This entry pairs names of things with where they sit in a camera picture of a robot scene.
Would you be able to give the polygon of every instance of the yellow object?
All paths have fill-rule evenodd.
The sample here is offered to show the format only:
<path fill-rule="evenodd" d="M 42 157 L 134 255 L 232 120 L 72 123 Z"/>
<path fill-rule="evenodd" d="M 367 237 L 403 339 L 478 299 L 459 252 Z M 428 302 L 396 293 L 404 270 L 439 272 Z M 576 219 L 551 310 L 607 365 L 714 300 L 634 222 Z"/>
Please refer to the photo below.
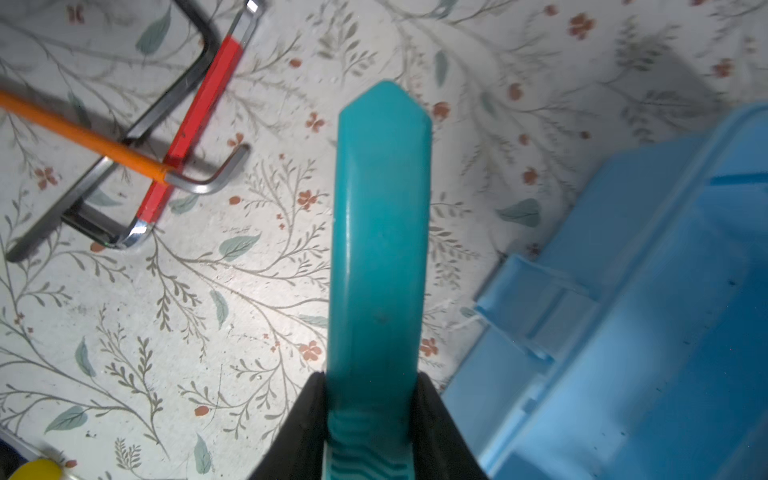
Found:
<path fill-rule="evenodd" d="M 9 480 L 60 480 L 61 467 L 47 458 L 25 463 Z"/>
<path fill-rule="evenodd" d="M 162 184 L 166 183 L 165 175 L 168 171 L 173 170 L 173 167 L 170 165 L 156 162 L 123 144 L 102 137 L 100 134 L 94 133 L 80 125 L 73 124 L 66 118 L 46 111 L 7 91 L 0 91 L 0 108 L 33 121 L 41 127 L 45 127 L 76 144 L 109 157 L 119 164 Z"/>

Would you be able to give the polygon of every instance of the blue container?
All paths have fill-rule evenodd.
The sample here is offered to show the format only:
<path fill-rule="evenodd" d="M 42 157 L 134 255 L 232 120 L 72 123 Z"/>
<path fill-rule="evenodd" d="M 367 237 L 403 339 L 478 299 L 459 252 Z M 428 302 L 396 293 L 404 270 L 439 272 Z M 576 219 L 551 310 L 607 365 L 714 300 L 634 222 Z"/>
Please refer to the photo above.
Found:
<path fill-rule="evenodd" d="M 495 275 L 442 397 L 490 476 L 765 478 L 767 138 L 755 104 L 613 156 Z"/>

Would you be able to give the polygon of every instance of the teal plastic handle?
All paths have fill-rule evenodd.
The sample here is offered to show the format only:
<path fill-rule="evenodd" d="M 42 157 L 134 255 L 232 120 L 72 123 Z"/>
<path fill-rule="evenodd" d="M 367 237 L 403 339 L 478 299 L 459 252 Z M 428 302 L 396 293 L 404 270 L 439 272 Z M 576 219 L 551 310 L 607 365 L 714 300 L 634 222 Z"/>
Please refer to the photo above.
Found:
<path fill-rule="evenodd" d="M 383 81 L 339 116 L 326 478 L 414 477 L 432 122 Z"/>

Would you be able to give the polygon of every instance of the floral pattern surface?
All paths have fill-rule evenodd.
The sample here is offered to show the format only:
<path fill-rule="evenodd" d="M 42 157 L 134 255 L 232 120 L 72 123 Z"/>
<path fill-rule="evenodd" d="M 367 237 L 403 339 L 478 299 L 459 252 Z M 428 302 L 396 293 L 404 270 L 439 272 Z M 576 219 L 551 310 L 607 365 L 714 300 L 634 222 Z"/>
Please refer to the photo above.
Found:
<path fill-rule="evenodd" d="M 240 6 L 201 2 L 220 31 Z M 767 22 L 765 0 L 270 3 L 188 167 L 248 143 L 245 174 L 176 192 L 130 250 L 62 227 L 3 263 L 0 426 L 80 478 L 244 478 L 324 367 L 336 119 L 385 78 L 434 121 L 419 367 L 444 388 L 484 279 L 535 258 L 607 157 L 768 97 Z M 199 50 L 169 0 L 0 14 L 4 86 L 112 137 Z M 5 112 L 0 147 L 6 251 L 95 156 Z M 117 170 L 88 202 L 127 221 L 146 188 Z"/>

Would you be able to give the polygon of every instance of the floral tablecloth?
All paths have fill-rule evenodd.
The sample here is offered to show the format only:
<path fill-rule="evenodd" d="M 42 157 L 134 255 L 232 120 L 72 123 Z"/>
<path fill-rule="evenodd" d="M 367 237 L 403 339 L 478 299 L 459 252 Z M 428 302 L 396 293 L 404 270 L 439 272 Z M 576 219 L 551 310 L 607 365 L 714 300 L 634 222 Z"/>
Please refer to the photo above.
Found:
<path fill-rule="evenodd" d="M 240 5 L 201 7 L 226 31 Z M 247 142 L 242 177 L 177 192 L 130 250 L 63 227 L 4 263 L 0 425 L 81 478 L 244 478 L 323 369 L 337 115 L 384 78 L 434 120 L 419 365 L 444 387 L 484 278 L 536 257 L 602 161 L 768 94 L 765 25 L 766 0 L 274 0 L 189 168 Z M 199 50 L 168 0 L 0 14 L 4 81 L 112 137 Z M 5 251 L 96 155 L 5 113 L 0 148 Z M 146 188 L 119 170 L 89 201 L 126 221 Z"/>

